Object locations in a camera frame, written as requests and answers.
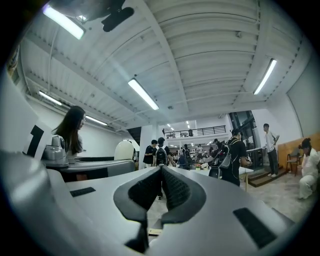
railing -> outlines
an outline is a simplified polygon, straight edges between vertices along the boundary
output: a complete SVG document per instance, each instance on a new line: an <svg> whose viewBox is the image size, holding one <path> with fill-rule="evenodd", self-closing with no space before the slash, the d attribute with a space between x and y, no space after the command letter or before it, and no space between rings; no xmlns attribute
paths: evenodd
<svg viewBox="0 0 320 256"><path fill-rule="evenodd" d="M176 139L176 138L185 138L185 137L223 134L225 132L226 132L226 126L221 125L221 126L206 127L206 128L200 128L200 129L167 131L164 133L164 136L167 139Z"/></svg>

stairs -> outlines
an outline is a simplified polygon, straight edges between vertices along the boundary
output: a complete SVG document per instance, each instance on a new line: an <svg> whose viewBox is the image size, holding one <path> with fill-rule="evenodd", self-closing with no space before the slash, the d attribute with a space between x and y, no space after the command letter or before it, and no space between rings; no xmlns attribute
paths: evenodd
<svg viewBox="0 0 320 256"><path fill-rule="evenodd" d="M259 172L259 173L253 173L251 175L248 176L248 183L257 188L260 187L262 185L265 185L269 182L272 182L276 179L278 179L279 177L285 175L287 172L286 170L283 168L282 165L279 166L279 172L278 175L276 177L269 177L268 174L270 173L270 167L266 166L264 168L263 172Z"/></svg>
<svg viewBox="0 0 320 256"><path fill-rule="evenodd" d="M140 137L141 137L141 127L136 127L127 130L135 142L140 146Z"/></svg>

balcony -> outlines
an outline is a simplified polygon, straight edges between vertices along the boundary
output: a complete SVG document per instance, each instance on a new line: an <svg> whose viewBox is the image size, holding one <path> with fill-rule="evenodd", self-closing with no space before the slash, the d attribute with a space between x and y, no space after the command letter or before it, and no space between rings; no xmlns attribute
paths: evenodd
<svg viewBox="0 0 320 256"><path fill-rule="evenodd" d="M164 133L164 136L167 139L184 139L184 138L194 138L194 137L211 137L211 136L220 136L226 135L226 126L214 126L206 127L200 129L189 129L189 130L175 130L167 131Z"/></svg>

white wall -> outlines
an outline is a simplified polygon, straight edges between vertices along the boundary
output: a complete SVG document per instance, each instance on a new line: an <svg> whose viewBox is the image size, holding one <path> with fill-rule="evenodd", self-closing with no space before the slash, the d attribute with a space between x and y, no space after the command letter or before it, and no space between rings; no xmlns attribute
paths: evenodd
<svg viewBox="0 0 320 256"><path fill-rule="evenodd" d="M52 130L55 129L63 120L63 115L54 112L34 101L29 100L28 103L39 116L39 119L49 126ZM113 157L115 149L119 142L122 141L122 136L99 128L95 128L84 124L79 131L82 137L83 149L79 156L86 157Z"/></svg>
<svg viewBox="0 0 320 256"><path fill-rule="evenodd" d="M210 117L210 118L203 118L196 120L196 128L206 128L206 127L214 127L214 126L225 126L226 119L225 118L218 118L217 116Z"/></svg>
<svg viewBox="0 0 320 256"><path fill-rule="evenodd" d="M313 52L308 65L289 90L304 137L320 132L320 60Z"/></svg>
<svg viewBox="0 0 320 256"><path fill-rule="evenodd" d="M267 109L252 110L261 146L266 144L264 124L269 124L270 131L280 135L277 144L294 141L302 137L296 112L287 95L276 102L271 102Z"/></svg>

white ceiling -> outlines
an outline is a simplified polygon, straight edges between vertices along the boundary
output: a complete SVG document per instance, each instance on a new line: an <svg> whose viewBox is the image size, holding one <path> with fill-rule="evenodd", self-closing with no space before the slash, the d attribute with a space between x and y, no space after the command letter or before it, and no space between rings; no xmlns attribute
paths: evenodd
<svg viewBox="0 0 320 256"><path fill-rule="evenodd" d="M288 91L309 60L308 40L271 1L124 5L134 8L132 17L111 32L102 30L102 19L87 22L81 40L40 13L21 46L31 95L37 98L50 80L53 97L85 108L115 130L184 122L265 108L272 95ZM271 58L277 65L253 95ZM159 110L130 88L134 75Z"/></svg>

